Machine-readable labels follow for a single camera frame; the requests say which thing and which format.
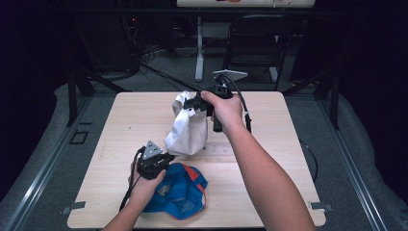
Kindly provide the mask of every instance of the white tote bag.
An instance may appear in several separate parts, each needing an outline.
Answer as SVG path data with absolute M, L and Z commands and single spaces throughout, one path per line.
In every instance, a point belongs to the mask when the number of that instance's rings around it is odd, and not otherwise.
M 167 152 L 171 155 L 194 155 L 202 150 L 207 142 L 207 111 L 183 109 L 184 103 L 191 98 L 194 96 L 183 91 L 172 104 L 176 118 L 165 139 Z

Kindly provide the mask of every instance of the gray carpet floor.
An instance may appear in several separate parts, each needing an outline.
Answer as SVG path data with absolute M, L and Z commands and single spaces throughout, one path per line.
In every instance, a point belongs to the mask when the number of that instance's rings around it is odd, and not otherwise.
M 211 87 L 214 82 L 211 73 L 220 70 L 222 56 L 216 49 L 206 50 L 204 80 L 195 83 L 195 56 L 184 57 L 177 54 L 158 52 L 148 64 L 171 76 L 182 79 L 202 88 Z M 282 74 L 280 90 L 290 87 L 288 77 L 294 56 L 289 56 Z M 242 90 L 259 87 L 271 89 L 268 75 L 257 70 L 247 70 L 249 78 L 241 80 Z M 116 81 L 116 84 L 134 91 L 178 91 L 163 78 L 142 70 L 137 75 Z M 84 106 L 83 112 L 73 128 L 65 127 L 68 122 L 67 86 L 56 90 L 58 96 L 57 109 L 45 131 L 32 158 L 16 180 L 12 189 L 1 202 L 0 230 L 5 230 L 13 220 L 15 211 L 21 206 L 24 195 L 29 191 L 37 174 L 51 155 L 59 152 L 60 158 L 51 170 L 51 177 L 46 187 L 40 192 L 38 200 L 33 202 L 33 209 L 28 211 L 22 220 L 22 230 L 69 230 L 66 226 L 68 215 L 61 214 L 63 207 L 74 202 L 81 187 L 93 150 L 98 142 L 108 113 L 114 102 L 115 95 L 99 83 L 93 83 L 97 94 L 93 98 L 84 98 L 78 93 L 79 102 Z M 305 158 L 312 176 L 319 168 L 316 188 L 320 200 L 331 204 L 335 210 L 326 213 L 327 222 L 319 230 L 372 230 L 361 200 L 350 182 L 350 176 L 344 168 L 341 149 L 336 143 L 330 124 L 325 121 L 327 116 L 326 103 L 314 100 L 311 96 L 313 86 L 306 88 L 295 96 L 287 96 L 286 101 L 291 113 L 298 137 L 304 141 L 317 159 L 313 161 L 311 152 L 304 148 Z M 341 97 L 339 105 L 340 133 L 348 150 L 361 173 L 378 212 L 388 230 L 408 230 L 406 205 L 382 182 L 381 175 L 374 166 L 374 154 L 364 127 L 354 114 L 352 107 Z M 84 143 L 75 144 L 74 133 L 83 132 L 88 136 Z M 61 147 L 58 143 L 64 136 L 68 139 Z

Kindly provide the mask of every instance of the dark background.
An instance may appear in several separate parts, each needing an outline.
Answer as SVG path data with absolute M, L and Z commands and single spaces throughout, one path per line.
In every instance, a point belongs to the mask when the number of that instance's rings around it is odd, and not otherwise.
M 11 2 L 2 3 L 0 9 L 2 198 L 41 138 L 56 105 L 53 91 L 66 83 L 70 71 L 76 67 L 132 71 L 138 55 L 117 15 L 77 16 L 74 27 L 64 15 L 42 9 L 79 7 L 83 1 Z M 92 2 L 88 7 L 117 7 L 115 1 Z M 161 3 L 174 7 L 174 1 Z M 354 14 L 310 20 L 291 79 L 313 77 L 338 64 L 341 94 L 369 133 L 384 181 L 408 202 L 407 2 L 317 0 L 316 9 Z M 140 18 L 150 37 L 169 51 L 174 44 L 169 28 L 174 23 L 180 18 L 156 16 L 144 22 Z M 109 34 L 101 33 L 107 28 Z

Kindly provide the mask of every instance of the light wood surface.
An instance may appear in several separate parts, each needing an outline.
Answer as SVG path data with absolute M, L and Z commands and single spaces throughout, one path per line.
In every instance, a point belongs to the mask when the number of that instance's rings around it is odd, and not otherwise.
M 75 200 L 86 201 L 86 206 L 71 211 L 69 227 L 101 228 L 117 214 L 136 151 L 151 140 L 166 152 L 164 139 L 174 121 L 171 104 L 177 94 L 125 92 L 117 95 Z M 305 203 L 319 202 L 282 94 L 242 94 L 252 118 L 254 137 L 289 173 Z M 263 227 L 246 192 L 228 140 L 224 134 L 214 133 L 212 128 L 213 122 L 209 119 L 204 150 L 175 159 L 175 162 L 197 167 L 208 180 L 206 208 L 186 220 L 175 220 L 166 213 L 142 214 L 135 227 Z M 308 207 L 315 225 L 322 226 L 324 213 Z
M 247 7 L 247 8 L 312 8 L 315 0 L 241 0 L 240 2 L 217 0 L 177 0 L 178 7 L 217 8 L 217 7 Z

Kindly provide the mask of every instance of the black chair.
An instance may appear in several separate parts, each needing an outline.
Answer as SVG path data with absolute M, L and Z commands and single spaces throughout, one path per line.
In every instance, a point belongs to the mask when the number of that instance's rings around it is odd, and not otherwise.
M 231 23 L 223 68 L 263 66 L 277 68 L 277 90 L 289 41 L 296 29 L 288 15 L 248 14 Z

